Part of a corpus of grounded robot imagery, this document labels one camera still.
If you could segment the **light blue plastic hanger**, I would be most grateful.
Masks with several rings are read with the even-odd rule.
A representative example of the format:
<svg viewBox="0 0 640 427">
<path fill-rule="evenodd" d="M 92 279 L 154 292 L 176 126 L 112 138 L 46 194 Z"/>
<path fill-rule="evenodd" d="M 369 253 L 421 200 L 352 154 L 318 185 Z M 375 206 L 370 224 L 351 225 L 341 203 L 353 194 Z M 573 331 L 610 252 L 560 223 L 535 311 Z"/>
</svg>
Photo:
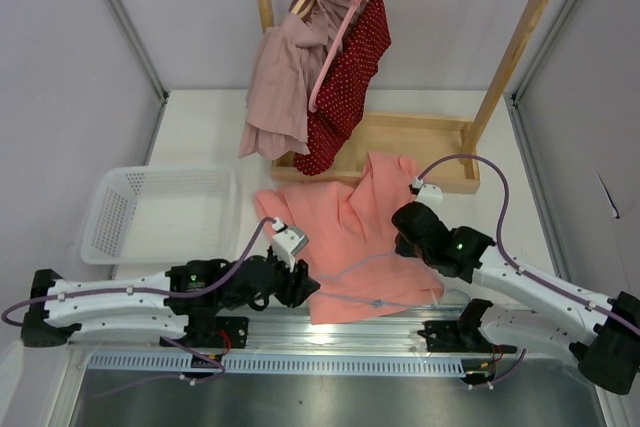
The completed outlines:
<svg viewBox="0 0 640 427">
<path fill-rule="evenodd" d="M 366 264 L 373 261 L 386 259 L 394 256 L 395 256 L 395 253 L 393 252 L 375 254 L 360 260 L 359 262 L 344 269 L 343 271 L 341 271 L 339 274 L 335 276 L 321 275 L 317 279 L 317 281 L 320 282 L 321 284 L 325 284 L 325 283 L 339 284 L 341 282 L 342 277 L 349 275 L 351 272 L 356 271 L 357 269 L 365 266 Z M 403 304 L 403 303 L 391 302 L 385 299 L 366 299 L 366 298 L 359 298 L 359 297 L 354 297 L 349 295 L 338 295 L 338 294 L 332 294 L 327 292 L 320 292 L 320 295 L 325 297 L 330 297 L 336 300 L 341 300 L 346 302 L 366 304 L 375 309 L 382 309 L 386 307 L 394 307 L 394 308 L 402 308 L 402 309 L 412 309 L 412 308 L 423 309 L 423 308 L 438 307 L 441 305 L 442 301 L 448 294 L 453 294 L 461 297 L 463 300 L 463 303 L 461 303 L 462 307 L 466 307 L 471 302 L 471 297 L 467 293 L 457 289 L 444 289 L 443 294 L 438 298 L 434 298 L 434 302 L 432 304 Z"/>
</svg>

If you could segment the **salmon pink skirt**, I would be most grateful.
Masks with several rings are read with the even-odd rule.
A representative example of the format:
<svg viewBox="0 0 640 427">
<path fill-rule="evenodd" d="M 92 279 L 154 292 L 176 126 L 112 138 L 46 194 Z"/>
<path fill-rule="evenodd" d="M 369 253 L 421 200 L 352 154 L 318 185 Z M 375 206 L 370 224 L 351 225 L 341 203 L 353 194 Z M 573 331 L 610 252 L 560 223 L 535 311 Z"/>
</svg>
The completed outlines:
<svg viewBox="0 0 640 427">
<path fill-rule="evenodd" d="M 418 173 L 408 157 L 372 153 L 365 162 L 359 183 L 339 182 L 282 185 L 254 195 L 259 217 L 280 218 L 308 237 L 302 252 L 310 276 L 339 274 L 369 256 L 394 252 L 397 231 L 392 215 L 409 203 L 410 182 Z M 444 286 L 435 273 L 413 258 L 394 257 L 370 262 L 341 278 L 339 284 L 320 283 L 308 300 L 314 325 L 342 324 L 402 312 L 406 309 L 336 300 L 327 292 L 366 299 L 385 299 L 403 304 L 432 304 Z"/>
</svg>

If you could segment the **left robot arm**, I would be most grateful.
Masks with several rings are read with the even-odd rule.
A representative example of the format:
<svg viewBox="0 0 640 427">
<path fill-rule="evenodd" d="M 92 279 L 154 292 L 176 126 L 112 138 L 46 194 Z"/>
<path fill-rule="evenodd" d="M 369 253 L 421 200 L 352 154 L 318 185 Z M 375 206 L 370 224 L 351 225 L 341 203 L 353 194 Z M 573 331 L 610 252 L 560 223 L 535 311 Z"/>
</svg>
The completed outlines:
<svg viewBox="0 0 640 427">
<path fill-rule="evenodd" d="M 72 343 L 142 344 L 242 349 L 249 320 L 233 315 L 265 310 L 271 299 L 297 308 L 320 288 L 299 260 L 288 267 L 273 252 L 235 266 L 225 259 L 192 260 L 129 281 L 69 282 L 51 269 L 34 275 L 20 338 L 31 348 Z"/>
</svg>

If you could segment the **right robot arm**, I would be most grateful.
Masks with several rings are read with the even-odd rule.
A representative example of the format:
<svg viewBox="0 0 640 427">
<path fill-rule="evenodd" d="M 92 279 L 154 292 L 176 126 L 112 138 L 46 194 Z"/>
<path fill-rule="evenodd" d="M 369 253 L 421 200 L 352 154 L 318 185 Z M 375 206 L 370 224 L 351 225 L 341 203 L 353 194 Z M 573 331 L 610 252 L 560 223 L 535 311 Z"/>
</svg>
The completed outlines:
<svg viewBox="0 0 640 427">
<path fill-rule="evenodd" d="M 489 301 L 473 302 L 456 327 L 464 348 L 519 346 L 563 360 L 606 391 L 630 393 L 639 373 L 637 297 L 620 292 L 611 298 L 518 264 L 498 241 L 467 226 L 449 229 L 418 202 L 398 209 L 391 222 L 400 255 L 528 307 L 512 313 Z"/>
</svg>

